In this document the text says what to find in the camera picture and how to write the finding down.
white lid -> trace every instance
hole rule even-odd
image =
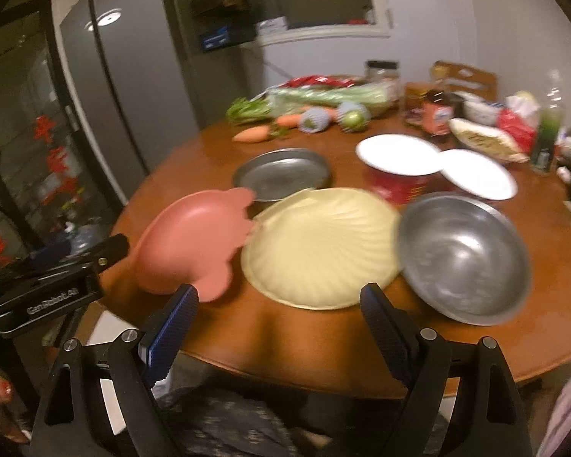
[[[429,175],[440,171],[440,150],[418,137],[381,134],[369,137],[356,147],[366,165],[396,175]]]
[[[440,154],[442,174],[467,192],[493,201],[510,199],[518,192],[516,181],[499,163],[467,149]]]

gray refrigerator door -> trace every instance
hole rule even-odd
[[[99,26],[102,47],[131,133],[152,170],[198,133],[163,0],[94,3],[98,20],[120,12],[118,20]]]
[[[142,183],[145,172],[108,88],[93,32],[87,30],[90,21],[88,0],[79,0],[60,26],[65,55],[93,136],[129,198]]]

wooden table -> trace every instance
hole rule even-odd
[[[233,144],[236,132],[225,123],[203,130],[175,149],[137,190],[113,232],[135,246],[146,226],[168,204],[204,189],[228,189],[235,169],[246,160],[283,147],[306,147],[332,167],[333,185],[367,187],[365,166],[355,145],[385,132],[412,132],[399,118],[377,120],[362,134],[332,127],[321,134],[293,131],[287,139],[262,144]],[[539,177],[527,166],[514,167],[518,194],[500,204],[528,246],[533,291],[524,310],[504,325],[482,327],[457,323],[422,302],[399,276],[385,293],[395,307],[410,313],[419,327],[430,326],[449,340],[476,343],[485,335],[499,342],[517,381],[542,374],[571,359],[571,217],[563,205],[565,187],[553,175]],[[359,308],[306,311],[278,304],[244,279],[233,259],[234,279],[217,301],[199,307],[183,351],[238,374],[313,390],[363,397],[404,394],[391,378],[364,324]],[[102,274],[104,304],[134,325],[167,300],[139,290],[131,260]],[[447,393],[456,384],[449,380]]]

metal bowl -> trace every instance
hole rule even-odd
[[[303,189],[324,189],[330,183],[330,167],[317,153],[303,148],[278,149],[241,165],[233,186],[256,193],[258,209],[264,209]]]
[[[417,199],[398,229],[403,274],[431,307],[470,325],[511,319],[530,292],[527,249],[499,211],[437,193]]]

chair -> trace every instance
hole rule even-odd
[[[434,63],[435,66],[444,67],[448,70],[446,83],[451,86],[451,90],[467,91],[492,102],[497,100],[497,76],[495,74],[471,65],[442,60]]]

